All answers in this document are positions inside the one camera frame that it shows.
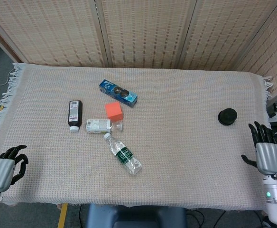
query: bottle cap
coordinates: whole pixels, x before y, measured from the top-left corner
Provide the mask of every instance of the bottle cap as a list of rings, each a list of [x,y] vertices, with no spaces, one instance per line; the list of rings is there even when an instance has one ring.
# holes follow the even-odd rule
[[[110,133],[106,133],[106,134],[104,135],[104,138],[107,139],[109,136],[111,136],[111,134],[110,134]]]
[[[116,122],[116,129],[119,131],[123,130],[123,121],[117,121]]]
[[[80,129],[80,128],[77,127],[77,126],[71,126],[71,127],[70,127],[70,131],[71,131],[71,132],[78,132],[79,129]]]
[[[228,126],[233,124],[237,117],[238,114],[234,109],[226,108],[219,113],[218,119],[221,124]]]

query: woven screen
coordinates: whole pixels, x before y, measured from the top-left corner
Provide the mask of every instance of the woven screen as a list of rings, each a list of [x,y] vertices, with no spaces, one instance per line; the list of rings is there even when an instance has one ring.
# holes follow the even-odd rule
[[[198,0],[181,69],[229,70],[277,0]]]
[[[114,67],[174,67],[194,0],[101,2]]]
[[[0,0],[0,25],[29,63],[105,66],[87,0]]]
[[[271,95],[277,95],[277,10],[255,37],[236,70],[272,76]]]

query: plastic water bottle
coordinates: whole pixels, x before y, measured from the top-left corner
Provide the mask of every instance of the plastic water bottle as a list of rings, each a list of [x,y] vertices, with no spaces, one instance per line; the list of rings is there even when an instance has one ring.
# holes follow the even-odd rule
[[[142,168],[142,164],[139,160],[133,156],[128,148],[120,140],[111,136],[110,133],[104,135],[111,152],[116,156],[119,161],[123,164],[125,169],[130,174],[136,174]]]

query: black cable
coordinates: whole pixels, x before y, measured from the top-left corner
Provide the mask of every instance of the black cable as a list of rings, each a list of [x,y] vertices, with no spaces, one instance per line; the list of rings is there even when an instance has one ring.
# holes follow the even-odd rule
[[[258,215],[258,213],[255,210],[253,212],[257,215],[257,217],[261,223],[261,227],[263,227],[264,225],[263,225],[262,219],[260,218],[260,216]]]
[[[218,222],[220,221],[220,219],[222,218],[222,216],[223,216],[225,213],[226,213],[226,211],[224,211],[224,212],[221,214],[221,216],[218,218],[218,220],[216,220],[216,222],[215,222],[213,228],[215,228],[216,224],[218,224]]]
[[[199,227],[201,227],[200,221],[197,219],[197,217],[194,214],[186,213],[186,215],[191,215],[192,217],[194,217],[196,222],[199,224]]]
[[[205,222],[205,216],[204,216],[204,214],[203,214],[202,212],[200,212],[199,210],[193,210],[193,211],[198,212],[199,214],[201,214],[201,215],[203,216],[203,222],[202,222],[201,225],[199,226],[199,228],[202,228],[202,226],[203,226],[203,224],[204,224],[204,222]]]
[[[80,206],[80,211],[78,212],[78,219],[80,221],[81,228],[83,228],[82,220],[81,220],[81,210],[82,210],[82,205]]]

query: small bottle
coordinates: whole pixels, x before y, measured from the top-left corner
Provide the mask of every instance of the small bottle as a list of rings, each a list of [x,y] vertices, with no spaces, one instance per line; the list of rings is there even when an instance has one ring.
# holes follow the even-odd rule
[[[111,133],[112,131],[122,131],[123,121],[112,122],[111,120],[87,120],[86,130],[88,133]]]
[[[120,140],[111,136],[110,133],[104,135],[111,152],[116,156],[123,164],[126,170],[130,174],[136,174],[142,168],[142,164],[139,160],[133,156],[128,148]]]
[[[68,124],[71,132],[78,132],[82,125],[83,104],[81,101],[69,102]]]

